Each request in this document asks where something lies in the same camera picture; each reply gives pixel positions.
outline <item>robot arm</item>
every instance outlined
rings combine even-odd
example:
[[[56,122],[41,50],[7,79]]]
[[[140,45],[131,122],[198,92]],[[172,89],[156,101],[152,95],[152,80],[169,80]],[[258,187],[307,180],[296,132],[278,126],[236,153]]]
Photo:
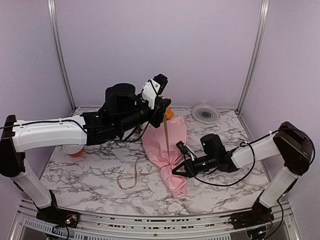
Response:
[[[267,218],[274,219],[271,207],[309,169],[314,154],[313,146],[311,140],[302,133],[291,123],[284,122],[274,133],[231,151],[226,151],[218,135],[208,134],[200,140],[206,155],[195,160],[185,160],[172,173],[189,178],[213,168],[231,173],[254,161],[281,155],[284,167],[257,198],[252,210],[234,213],[230,218],[235,229],[262,224],[268,222]],[[191,155],[189,148],[182,142],[177,143],[177,147],[182,154]]]
[[[75,228],[79,214],[58,208],[53,192],[43,186],[30,168],[25,151],[57,145],[91,146],[117,137],[121,141],[126,131],[145,122],[157,128],[171,103],[159,96],[167,82],[159,74],[148,80],[138,95],[129,83],[109,87],[98,112],[41,121],[17,120],[15,115],[9,115],[0,139],[0,174],[11,178],[33,200],[38,219]]]

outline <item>orange object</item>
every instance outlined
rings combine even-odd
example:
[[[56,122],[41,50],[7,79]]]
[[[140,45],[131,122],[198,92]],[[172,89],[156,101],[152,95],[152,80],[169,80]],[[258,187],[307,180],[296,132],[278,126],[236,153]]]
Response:
[[[165,118],[170,120],[174,117],[174,112],[172,111],[171,107],[167,107],[166,110],[165,110]]]
[[[73,158],[77,158],[79,157],[83,152],[85,151],[85,148],[83,147],[80,151],[74,153],[74,154],[68,154],[70,157],[73,157]]]

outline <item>white wall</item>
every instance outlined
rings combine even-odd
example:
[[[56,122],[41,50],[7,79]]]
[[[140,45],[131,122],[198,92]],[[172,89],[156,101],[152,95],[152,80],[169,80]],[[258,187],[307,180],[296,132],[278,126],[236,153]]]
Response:
[[[320,153],[320,1],[271,0],[263,46],[242,116],[257,138],[290,121]],[[274,176],[283,160],[268,161]],[[319,239],[320,160],[290,192],[304,240]]]
[[[173,106],[235,109],[254,48],[260,0],[57,0],[77,106],[101,106],[105,89],[141,90],[158,73]]]
[[[0,16],[0,126],[10,114],[23,120],[69,115],[47,1],[0,0]],[[26,153],[38,176],[50,152],[41,148]],[[0,176],[1,240],[8,239],[21,197],[12,181]]]

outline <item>marble surface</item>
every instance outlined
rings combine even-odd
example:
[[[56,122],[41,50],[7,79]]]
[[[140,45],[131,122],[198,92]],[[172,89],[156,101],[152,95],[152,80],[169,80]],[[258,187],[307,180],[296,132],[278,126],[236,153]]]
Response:
[[[93,109],[78,109],[75,114]],[[202,156],[200,138],[209,133],[219,134],[226,150],[237,147],[248,137],[234,111],[221,110],[221,118],[214,126],[206,126],[193,119],[190,109],[174,109],[175,116],[184,115],[188,145]],[[135,163],[141,175],[133,189],[121,190],[117,184],[134,184]],[[233,173],[216,171],[199,174],[204,181],[217,184],[233,183],[243,177],[251,166]],[[187,179],[187,196],[173,198],[160,178],[159,169],[146,157],[142,143],[107,142],[86,146],[85,153],[74,158],[57,146],[45,168],[42,183],[53,190],[58,205],[97,213],[121,215],[199,215],[251,207],[268,179],[260,162],[242,182],[230,187],[203,184]]]

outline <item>pink cloth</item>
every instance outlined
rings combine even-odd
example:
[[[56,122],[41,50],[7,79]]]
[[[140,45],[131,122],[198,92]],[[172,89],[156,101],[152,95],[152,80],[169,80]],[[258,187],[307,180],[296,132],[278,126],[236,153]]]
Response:
[[[182,159],[182,154],[176,146],[179,141],[187,142],[187,126],[183,116],[175,117],[167,121],[169,136],[169,155],[167,151],[164,124],[154,128],[149,127],[143,137],[142,144],[149,160],[160,168],[160,176],[174,198],[187,194],[187,180],[183,176],[172,174]]]

